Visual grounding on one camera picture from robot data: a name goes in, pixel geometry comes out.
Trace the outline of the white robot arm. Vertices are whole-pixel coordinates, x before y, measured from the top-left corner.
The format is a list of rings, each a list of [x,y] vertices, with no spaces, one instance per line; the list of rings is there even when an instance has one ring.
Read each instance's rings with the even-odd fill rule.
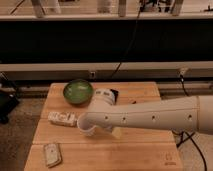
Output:
[[[93,135],[99,126],[190,131],[213,134],[213,96],[189,96],[136,104],[115,104],[112,89],[94,91],[88,109],[78,117],[77,127]]]

